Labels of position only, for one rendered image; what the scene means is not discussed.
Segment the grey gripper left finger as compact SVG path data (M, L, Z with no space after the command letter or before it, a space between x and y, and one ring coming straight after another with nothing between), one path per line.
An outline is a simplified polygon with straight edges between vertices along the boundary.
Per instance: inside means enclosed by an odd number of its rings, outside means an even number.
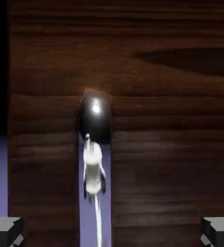
M24 247L21 217L0 217L0 247Z

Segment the dark wood cabinet door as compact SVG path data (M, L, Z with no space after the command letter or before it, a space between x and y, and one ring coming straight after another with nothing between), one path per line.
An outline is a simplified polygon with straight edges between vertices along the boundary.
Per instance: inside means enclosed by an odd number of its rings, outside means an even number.
M9 0L9 214L79 247L82 96L112 104L112 239L200 247L224 216L224 0Z

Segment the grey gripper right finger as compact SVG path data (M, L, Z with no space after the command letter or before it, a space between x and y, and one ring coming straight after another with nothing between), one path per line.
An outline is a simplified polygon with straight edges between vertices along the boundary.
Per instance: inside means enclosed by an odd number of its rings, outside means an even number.
M224 247L224 217L203 217L200 247Z

